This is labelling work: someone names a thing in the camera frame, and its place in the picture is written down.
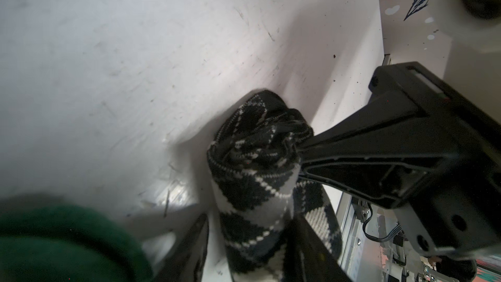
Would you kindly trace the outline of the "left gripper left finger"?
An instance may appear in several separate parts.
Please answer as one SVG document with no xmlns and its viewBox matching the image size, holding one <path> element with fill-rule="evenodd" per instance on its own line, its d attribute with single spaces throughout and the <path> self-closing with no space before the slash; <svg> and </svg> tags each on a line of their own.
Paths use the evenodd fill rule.
<svg viewBox="0 0 501 282">
<path fill-rule="evenodd" d="M 207 257 L 210 223 L 200 214 L 154 281 L 201 282 Z"/>
</svg>

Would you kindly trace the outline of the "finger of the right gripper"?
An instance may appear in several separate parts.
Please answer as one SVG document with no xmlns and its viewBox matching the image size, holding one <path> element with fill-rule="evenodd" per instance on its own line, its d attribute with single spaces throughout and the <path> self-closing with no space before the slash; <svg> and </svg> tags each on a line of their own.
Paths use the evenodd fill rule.
<svg viewBox="0 0 501 282">
<path fill-rule="evenodd" d="M 301 176 L 393 210 L 421 255 L 498 255 L 500 124 L 417 62 L 378 67 L 369 89 L 299 145 Z"/>
</svg>

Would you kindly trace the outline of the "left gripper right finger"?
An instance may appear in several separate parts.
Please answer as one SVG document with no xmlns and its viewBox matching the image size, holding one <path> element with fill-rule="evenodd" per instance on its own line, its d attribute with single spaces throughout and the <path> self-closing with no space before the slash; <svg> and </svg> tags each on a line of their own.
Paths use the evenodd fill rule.
<svg viewBox="0 0 501 282">
<path fill-rule="evenodd" d="M 350 281 L 303 216 L 294 216 L 287 228 L 287 238 L 286 281 Z"/>
</svg>

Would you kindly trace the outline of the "black grey argyle sock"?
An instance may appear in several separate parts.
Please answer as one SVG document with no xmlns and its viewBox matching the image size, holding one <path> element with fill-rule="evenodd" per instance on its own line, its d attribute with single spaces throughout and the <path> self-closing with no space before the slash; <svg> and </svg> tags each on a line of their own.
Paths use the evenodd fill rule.
<svg viewBox="0 0 501 282">
<path fill-rule="evenodd" d="M 292 281 L 287 227 L 301 215 L 334 259 L 342 251 L 323 185 L 300 178 L 297 146 L 313 136 L 301 113 L 260 91 L 235 109 L 207 150 L 233 281 Z"/>
</svg>

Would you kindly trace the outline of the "blue orange green striped sock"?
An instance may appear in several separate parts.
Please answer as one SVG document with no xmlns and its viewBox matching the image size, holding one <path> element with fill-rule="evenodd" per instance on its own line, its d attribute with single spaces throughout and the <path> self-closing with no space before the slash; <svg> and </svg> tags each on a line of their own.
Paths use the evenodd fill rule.
<svg viewBox="0 0 501 282">
<path fill-rule="evenodd" d="M 1 201 L 2 281 L 153 281 L 138 240 L 73 204 Z"/>
</svg>

